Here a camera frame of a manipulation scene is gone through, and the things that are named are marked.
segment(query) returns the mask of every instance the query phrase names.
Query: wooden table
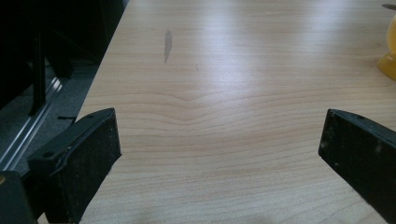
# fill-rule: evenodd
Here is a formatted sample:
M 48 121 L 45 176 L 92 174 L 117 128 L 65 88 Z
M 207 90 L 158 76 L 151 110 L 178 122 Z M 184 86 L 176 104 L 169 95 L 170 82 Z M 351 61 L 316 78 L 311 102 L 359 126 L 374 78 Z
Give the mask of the wooden table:
M 383 3 L 131 0 L 79 114 L 115 107 L 123 154 L 82 221 L 384 222 L 318 155 L 328 108 L 396 129 Z

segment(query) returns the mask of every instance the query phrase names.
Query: yellow object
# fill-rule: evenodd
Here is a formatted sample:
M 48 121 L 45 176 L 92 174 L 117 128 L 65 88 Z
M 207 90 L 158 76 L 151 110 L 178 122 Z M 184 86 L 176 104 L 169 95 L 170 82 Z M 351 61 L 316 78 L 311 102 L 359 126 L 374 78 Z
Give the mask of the yellow object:
M 378 61 L 378 68 L 388 77 L 396 80 L 396 15 L 388 28 L 387 43 L 390 52 Z

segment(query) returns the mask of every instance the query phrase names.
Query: black plastic part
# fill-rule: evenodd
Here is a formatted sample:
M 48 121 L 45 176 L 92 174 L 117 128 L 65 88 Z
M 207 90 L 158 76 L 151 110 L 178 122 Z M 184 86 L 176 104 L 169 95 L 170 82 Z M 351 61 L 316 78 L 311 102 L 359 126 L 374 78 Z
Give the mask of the black plastic part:
M 17 172 L 0 172 L 0 222 L 37 223 L 30 210 L 21 177 Z
M 36 32 L 34 40 L 34 61 L 33 70 L 35 78 L 33 82 L 33 106 L 29 113 L 30 116 L 40 109 L 40 107 L 46 102 L 46 76 L 44 67 L 44 54 L 43 54 L 43 43 L 42 33 Z
M 38 219 L 45 211 L 45 199 L 47 197 L 46 186 L 30 172 L 26 173 L 21 181 L 26 192 L 27 201 L 30 204 L 34 219 Z
M 28 164 L 45 186 L 48 221 L 79 223 L 120 155 L 113 108 L 84 117 L 32 154 Z
M 318 154 L 387 222 L 396 222 L 396 132 L 329 109 Z

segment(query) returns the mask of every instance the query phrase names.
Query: gray floor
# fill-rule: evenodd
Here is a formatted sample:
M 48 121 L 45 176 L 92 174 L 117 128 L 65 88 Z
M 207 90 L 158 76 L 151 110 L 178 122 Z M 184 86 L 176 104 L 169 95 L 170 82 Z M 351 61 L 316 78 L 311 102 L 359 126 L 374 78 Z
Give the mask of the gray floor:
M 39 126 L 15 168 L 22 175 L 28 171 L 26 157 L 67 129 L 81 109 L 98 66 L 87 62 L 74 62 L 73 65 L 73 75 L 71 78 L 60 79 L 63 87 L 56 99 L 51 103 L 49 113 Z M 54 77 L 52 69 L 47 66 L 47 86 L 50 85 Z M 0 157 L 5 153 L 25 121 L 29 118 L 28 114 L 32 102 L 33 87 L 31 86 L 0 110 Z

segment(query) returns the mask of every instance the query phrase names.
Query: light wood tabletop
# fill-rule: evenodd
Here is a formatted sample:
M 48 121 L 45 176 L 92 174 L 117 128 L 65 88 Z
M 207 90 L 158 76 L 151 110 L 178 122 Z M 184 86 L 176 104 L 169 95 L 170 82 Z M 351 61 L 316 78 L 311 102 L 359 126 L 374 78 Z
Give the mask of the light wood tabletop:
M 130 0 L 79 117 L 122 157 L 83 223 L 383 223 L 318 155 L 328 108 L 396 130 L 379 0 Z

